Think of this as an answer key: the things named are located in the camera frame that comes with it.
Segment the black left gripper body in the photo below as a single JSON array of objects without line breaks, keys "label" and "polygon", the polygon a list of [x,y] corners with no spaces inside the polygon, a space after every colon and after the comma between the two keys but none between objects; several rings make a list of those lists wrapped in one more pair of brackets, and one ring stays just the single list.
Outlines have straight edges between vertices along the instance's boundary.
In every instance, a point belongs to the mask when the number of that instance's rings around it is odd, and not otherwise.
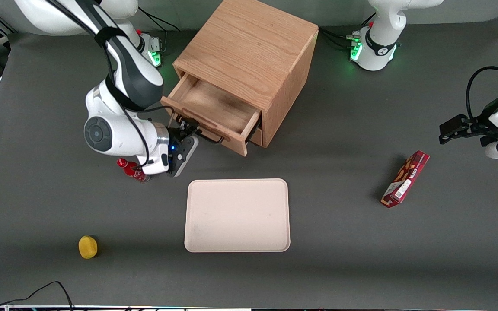
[{"label": "black left gripper body", "polygon": [[486,147],[491,143],[498,143],[498,127],[489,120],[489,117],[492,116],[497,110],[498,97],[488,103],[478,116],[473,116],[472,104],[468,95],[468,115],[470,120],[472,120],[471,132],[476,136],[482,136],[480,138],[480,144],[482,147]]}]

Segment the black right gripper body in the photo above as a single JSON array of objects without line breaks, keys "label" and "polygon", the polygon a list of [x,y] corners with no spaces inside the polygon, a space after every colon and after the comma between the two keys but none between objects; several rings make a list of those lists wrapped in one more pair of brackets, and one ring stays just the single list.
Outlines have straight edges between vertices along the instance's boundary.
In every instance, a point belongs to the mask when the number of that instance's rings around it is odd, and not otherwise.
[{"label": "black right gripper body", "polygon": [[190,152],[192,151],[192,137],[189,136],[182,142],[175,139],[175,129],[168,127],[169,144],[168,144],[168,164],[169,170],[182,170],[188,162]]}]

